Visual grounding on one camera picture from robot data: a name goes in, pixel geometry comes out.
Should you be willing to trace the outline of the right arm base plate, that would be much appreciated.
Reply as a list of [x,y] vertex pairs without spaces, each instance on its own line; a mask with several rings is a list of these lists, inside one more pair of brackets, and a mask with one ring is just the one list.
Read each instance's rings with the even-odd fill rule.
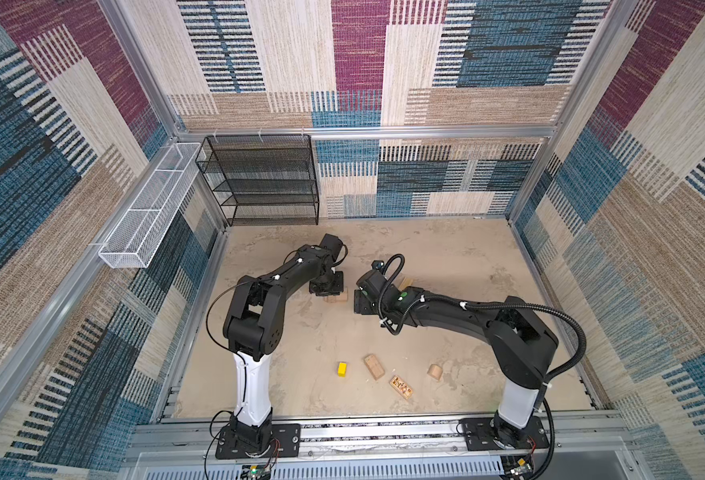
[[548,430],[537,416],[532,417],[523,429],[488,415],[462,419],[458,428],[469,451],[531,451],[533,447],[541,450],[551,445]]

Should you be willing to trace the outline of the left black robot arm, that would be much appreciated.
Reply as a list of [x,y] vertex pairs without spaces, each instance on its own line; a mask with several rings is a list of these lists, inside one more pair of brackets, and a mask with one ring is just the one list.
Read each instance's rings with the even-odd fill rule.
[[270,362],[284,334],[288,300],[304,286],[318,297],[342,294],[344,273],[338,266],[346,254],[342,239],[324,234],[320,243],[290,252],[276,269],[246,275],[230,288],[234,295],[222,326],[226,343],[214,344],[234,355],[238,400],[216,434],[216,459],[264,458],[281,449],[288,456],[296,454],[290,440],[300,434],[300,426],[290,426],[286,434],[272,428]]

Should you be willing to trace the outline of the light wood block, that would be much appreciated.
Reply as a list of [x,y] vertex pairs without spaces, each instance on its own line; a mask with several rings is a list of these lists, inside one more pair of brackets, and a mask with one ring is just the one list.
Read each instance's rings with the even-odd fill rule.
[[407,278],[405,278],[405,279],[401,282],[401,284],[400,284],[400,286],[399,286],[399,289],[400,289],[400,290],[405,290],[405,289],[407,289],[408,287],[412,286],[413,283],[414,283],[414,279],[413,279],[413,278],[410,278],[410,277],[407,277]]

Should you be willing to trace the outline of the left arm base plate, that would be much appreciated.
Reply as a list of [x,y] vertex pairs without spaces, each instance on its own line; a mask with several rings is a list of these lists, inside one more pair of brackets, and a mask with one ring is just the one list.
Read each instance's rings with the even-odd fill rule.
[[265,428],[242,424],[224,426],[216,440],[214,457],[218,460],[298,457],[300,434],[302,425],[298,423],[270,424]]

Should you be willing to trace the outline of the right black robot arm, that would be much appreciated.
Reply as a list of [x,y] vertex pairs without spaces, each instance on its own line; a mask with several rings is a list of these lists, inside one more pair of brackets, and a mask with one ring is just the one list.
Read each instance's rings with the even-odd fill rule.
[[[578,365],[587,351],[584,329],[572,316],[555,308],[509,296],[502,302],[476,302],[410,286],[400,290],[379,270],[357,282],[354,312],[376,315],[392,335],[406,326],[434,327],[468,335],[489,344],[506,385],[490,432],[505,449],[524,448],[533,436],[533,416],[545,403],[551,381]],[[578,346],[562,365],[551,364],[560,340],[538,316],[546,313],[575,332]]]

